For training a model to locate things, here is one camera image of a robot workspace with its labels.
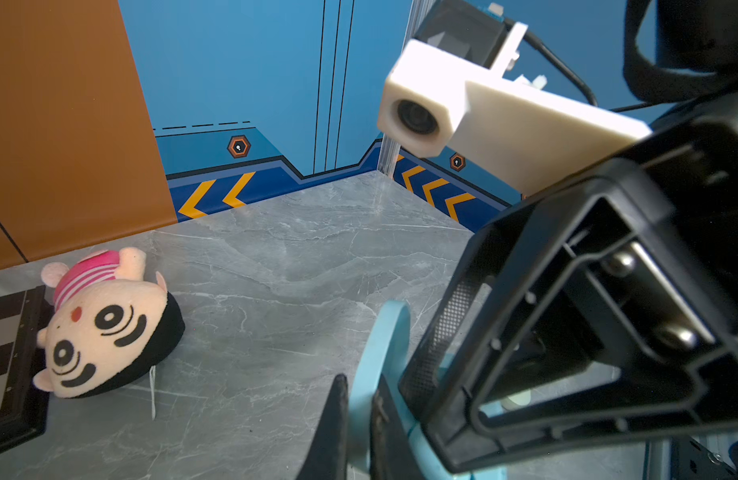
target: yellow arrow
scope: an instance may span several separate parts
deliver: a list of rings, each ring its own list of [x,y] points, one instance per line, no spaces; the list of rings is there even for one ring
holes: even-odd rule
[[[405,172],[403,172],[401,174],[401,176],[403,177],[403,182],[407,186],[407,190],[409,190],[410,192],[414,193],[414,190],[412,189],[412,184],[410,183],[409,178],[412,175],[417,175],[420,172],[424,172],[424,171],[425,171],[425,169],[418,165],[417,167],[410,168],[409,170],[407,170],[407,171],[405,171]]]
[[[201,182],[199,187],[195,189],[195,192],[193,192],[193,194],[185,201],[184,205],[182,205],[182,207],[177,211],[180,214],[190,216],[191,218],[201,218],[202,216],[206,216],[204,212],[197,209],[195,206],[199,204],[201,198],[206,195],[206,192],[209,191],[214,183],[214,180]]]
[[[431,196],[431,190],[433,188],[443,187],[444,185],[448,184],[446,180],[443,178],[439,178],[438,180],[433,180],[429,184],[425,184],[422,186],[422,191],[425,192],[425,198],[427,199],[427,202],[431,204],[431,206],[435,206],[433,204],[433,197]]]
[[[457,204],[461,204],[463,202],[467,202],[468,200],[472,200],[474,197],[471,194],[461,194],[457,197],[451,197],[446,199],[447,208],[449,209],[449,216],[452,217],[452,220],[459,222],[460,219],[457,218],[457,211],[454,209],[454,206]]]
[[[230,191],[227,195],[225,195],[225,198],[222,199],[222,202],[225,204],[228,204],[232,206],[233,208],[238,208],[240,206],[246,205],[244,202],[240,201],[238,198],[239,193],[241,190],[246,187],[246,184],[249,183],[249,180],[251,180],[252,177],[255,176],[255,172],[249,172],[248,174],[241,175],[241,178],[239,178],[239,181],[233,185],[233,188],[230,188]]]

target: orange hexagon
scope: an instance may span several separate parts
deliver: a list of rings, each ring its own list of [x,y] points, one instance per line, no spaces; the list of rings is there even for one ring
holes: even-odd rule
[[[460,154],[454,154],[452,155],[452,158],[449,159],[449,164],[451,165],[452,170],[458,172],[465,168],[465,157]]]
[[[231,137],[230,143],[228,144],[228,151],[233,158],[246,157],[249,155],[249,148],[251,148],[251,144],[249,143],[249,139],[246,138],[246,135]]]

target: stuffed animal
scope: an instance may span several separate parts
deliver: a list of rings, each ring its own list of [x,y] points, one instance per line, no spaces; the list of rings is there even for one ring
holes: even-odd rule
[[[164,277],[144,281],[145,254],[129,247],[95,252],[72,268],[48,264],[41,280],[55,287],[55,313],[38,332],[46,368],[33,384],[61,398],[117,389],[143,376],[185,331]]]

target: gray marble surface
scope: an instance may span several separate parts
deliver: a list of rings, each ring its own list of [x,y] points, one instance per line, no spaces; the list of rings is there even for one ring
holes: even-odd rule
[[[50,261],[137,246],[187,326],[158,367],[154,421],[146,378],[52,398],[46,433],[0,455],[0,480],[294,478],[382,304],[411,304],[417,341],[470,235],[372,172],[0,271],[5,295],[39,284]],[[577,452],[509,478],[636,479],[642,458],[638,446]]]

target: wire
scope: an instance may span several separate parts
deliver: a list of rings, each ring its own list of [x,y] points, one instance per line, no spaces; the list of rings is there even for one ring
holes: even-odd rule
[[[516,24],[516,21],[511,18],[503,17],[503,19],[508,27],[512,28]],[[589,104],[593,105],[594,107],[599,106],[599,102],[596,101],[594,91],[591,90],[585,82],[583,82],[582,78],[578,77],[576,73],[572,72],[571,68],[567,67],[564,62],[561,62],[561,59],[556,57],[556,54],[551,52],[550,49],[545,46],[545,43],[543,43],[543,41],[540,40],[536,34],[527,30],[527,33],[524,34],[523,39],[527,41],[530,47],[534,48],[535,50],[537,50],[537,52],[539,52],[539,54],[543,55],[550,64],[556,67],[556,70],[561,72],[564,77],[572,82],[572,84],[577,87],[577,90],[582,92]]]
[[[650,101],[645,101],[642,104],[635,104],[635,105],[628,105],[627,107],[613,108],[610,111],[613,111],[615,113],[620,113],[620,112],[624,112],[624,111],[638,110],[639,108],[654,107],[655,105],[660,105],[660,104],[655,104],[655,103],[652,103]]]

